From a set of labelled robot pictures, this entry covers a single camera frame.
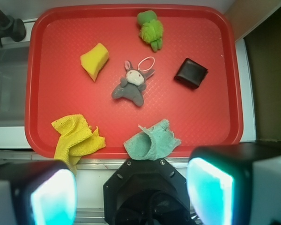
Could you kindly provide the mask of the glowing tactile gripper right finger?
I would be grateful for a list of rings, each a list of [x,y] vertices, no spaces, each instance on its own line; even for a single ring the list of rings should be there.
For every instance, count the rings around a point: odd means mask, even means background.
[[[281,225],[280,144],[197,147],[186,185],[205,225]]]

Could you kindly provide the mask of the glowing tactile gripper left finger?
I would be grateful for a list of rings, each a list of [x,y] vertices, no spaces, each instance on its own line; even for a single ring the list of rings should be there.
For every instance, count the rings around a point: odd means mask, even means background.
[[[61,161],[0,164],[0,225],[72,225],[74,174]]]

